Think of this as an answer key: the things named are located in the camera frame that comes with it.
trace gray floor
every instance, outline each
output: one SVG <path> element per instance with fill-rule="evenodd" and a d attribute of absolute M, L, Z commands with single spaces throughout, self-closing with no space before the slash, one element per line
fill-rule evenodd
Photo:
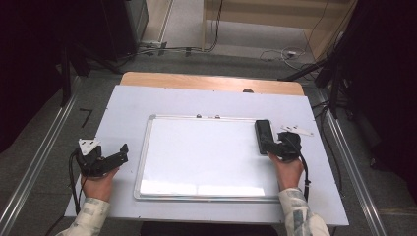
<path fill-rule="evenodd" d="M 181 41 L 183 39 L 176 40 L 170 36 L 176 35 L 171 33 L 170 30 L 172 28 L 167 28 L 165 35 L 168 46 L 191 46 L 191 44 L 185 44 L 187 41 Z M 300 37 L 297 37 L 298 41 L 291 39 L 292 45 L 305 45 L 306 39 Z M 265 48 L 280 50 L 289 46 L 285 40 L 281 41 L 280 46 L 275 46 L 275 48 L 269 46 L 260 48 L 262 50 Z M 238 54 L 235 49 L 226 47 L 226 45 L 227 42 L 221 41 L 217 48 L 218 51 L 213 51 L 212 54 L 193 53 L 190 57 L 185 57 L 184 53 L 176 52 L 165 52 L 162 56 L 156 54 L 153 56 L 138 55 L 122 69 L 126 72 L 216 75 L 260 80 L 284 78 L 295 72 L 280 60 L 265 62 L 259 59 L 261 55 L 258 56 L 257 54 L 257 56 L 250 57 L 246 56 L 245 53 Z M 222 54 L 222 52 L 227 51 L 225 48 L 230 48 L 230 50 L 227 49 L 228 52 Z M 301 67 L 302 63 L 309 62 L 307 60 L 300 59 L 291 63 Z M 10 235 L 44 235 L 53 222 L 64 212 L 71 196 L 71 191 L 67 187 L 70 182 L 68 157 L 77 146 L 79 138 L 94 137 L 113 88 L 119 84 L 120 79 L 121 76 L 113 75 L 105 69 L 94 70 L 88 78 L 82 78 L 74 107 L 50 154 L 47 156 L 47 160 L 16 219 Z M 313 86 L 312 81 L 300 79 L 297 82 L 303 85 L 304 92 L 312 104 L 320 102 L 319 91 Z M 60 101 L 61 92 L 59 91 L 28 123 L 14 144 L 0 153 L 0 208 L 4 209 L 11 194 L 23 178 L 42 139 L 59 111 Z M 93 113 L 84 128 L 81 128 L 81 126 L 85 122 L 87 114 L 80 111 L 80 108 L 93 109 Z M 354 123 L 347 120 L 343 110 L 339 110 L 338 113 L 344 135 L 379 210 L 388 235 L 416 235 L 416 205 L 409 196 L 405 183 L 390 172 L 375 171 L 369 167 L 371 155 L 361 137 L 360 130 Z M 337 151 L 336 143 L 327 122 L 325 122 L 325 131 L 340 164 L 342 192 L 345 196 L 342 201 L 350 222 L 349 226 L 337 227 L 335 235 L 371 235 L 364 212 L 358 202 L 346 168 L 340 159 L 340 154 Z M 338 181 L 334 161 L 328 148 L 327 151 L 335 181 Z M 73 219 L 64 218 L 53 232 L 56 233 L 68 227 Z M 106 220 L 101 235 L 138 235 L 140 227 L 141 223 L 139 221 L 109 218 Z M 280 235 L 285 235 L 283 225 L 277 225 L 276 229 Z"/>

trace person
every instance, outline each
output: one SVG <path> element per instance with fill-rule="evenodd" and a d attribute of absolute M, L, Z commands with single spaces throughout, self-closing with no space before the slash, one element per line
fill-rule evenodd
<path fill-rule="evenodd" d="M 304 198 L 302 191 L 298 188 L 301 174 L 304 170 L 303 164 L 300 159 L 293 160 L 291 162 L 283 162 L 276 155 L 268 153 L 269 159 L 272 161 L 275 167 L 276 178 L 279 186 L 279 200 L 282 205 L 282 209 L 285 215 L 285 228 L 288 235 L 329 235 L 328 228 L 325 222 L 317 215 L 310 211 L 307 201 Z M 110 208 L 110 196 L 112 189 L 112 180 L 118 169 L 112 170 L 105 177 L 99 179 L 88 179 L 83 187 L 86 195 L 86 200 L 83 207 L 78 214 L 76 220 L 70 226 L 70 228 L 57 234 L 57 236 L 90 236 L 98 235 L 105 218 Z M 152 222 L 150 225 L 143 225 L 146 233 L 141 235 L 151 235 L 151 231 L 154 228 Z M 251 229 L 260 229 L 262 227 L 251 227 Z"/>

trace sleeve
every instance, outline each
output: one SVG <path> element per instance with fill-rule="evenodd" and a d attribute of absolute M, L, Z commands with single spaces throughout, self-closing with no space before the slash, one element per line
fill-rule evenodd
<path fill-rule="evenodd" d="M 80 213 L 70 228 L 60 232 L 57 236 L 95 236 L 110 210 L 110 204 L 98 199 L 86 198 Z"/>
<path fill-rule="evenodd" d="M 281 191 L 279 200 L 285 215 L 288 235 L 329 235 L 328 227 L 317 214 L 310 212 L 303 193 L 298 188 Z"/>

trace table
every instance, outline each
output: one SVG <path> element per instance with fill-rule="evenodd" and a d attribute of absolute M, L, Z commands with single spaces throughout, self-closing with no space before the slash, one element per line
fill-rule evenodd
<path fill-rule="evenodd" d="M 356 2 L 357 0 L 227 0 L 223 1 L 220 20 L 304 29 L 306 38 L 310 39 L 308 43 L 314 57 L 320 60 L 346 28 Z M 216 21 L 219 6 L 220 0 L 205 0 L 202 48 L 206 45 L 206 20 Z"/>
<path fill-rule="evenodd" d="M 244 93 L 241 92 L 243 89 L 252 89 L 258 93 Z M 146 121 L 150 114 L 162 112 L 184 115 L 198 110 L 211 115 L 219 112 L 226 117 L 233 114 L 236 117 L 260 115 L 269 118 L 271 107 L 296 114 L 289 119 L 288 115 L 277 112 L 280 114 L 273 114 L 272 123 L 284 119 L 319 133 L 308 99 L 303 96 L 302 88 L 297 83 L 155 73 L 125 74 L 121 85 L 115 88 L 110 98 L 96 134 L 101 141 L 104 156 L 118 151 L 124 143 L 128 143 L 130 150 L 129 162 L 121 167 L 114 180 L 112 211 L 109 216 L 140 220 L 262 224 L 284 222 L 282 209 L 277 203 L 142 202 L 133 197 Z M 346 225 L 347 218 L 323 144 L 320 137 L 316 137 L 303 138 L 302 141 L 305 152 L 314 153 L 314 156 L 304 154 L 307 161 L 309 158 L 317 158 L 311 161 L 312 167 L 309 168 L 312 182 L 323 182 L 310 190 L 312 210 L 323 215 L 328 224 Z M 73 205 L 70 201 L 67 216 L 75 215 Z"/>

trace person's left hand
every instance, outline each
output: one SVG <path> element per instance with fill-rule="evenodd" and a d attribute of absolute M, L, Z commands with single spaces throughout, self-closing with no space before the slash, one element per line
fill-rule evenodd
<path fill-rule="evenodd" d="M 87 178 L 82 175 L 81 184 L 82 186 L 84 184 L 83 191 L 86 197 L 109 202 L 113 185 L 113 177 L 118 170 L 119 168 L 115 168 L 101 178 Z"/>

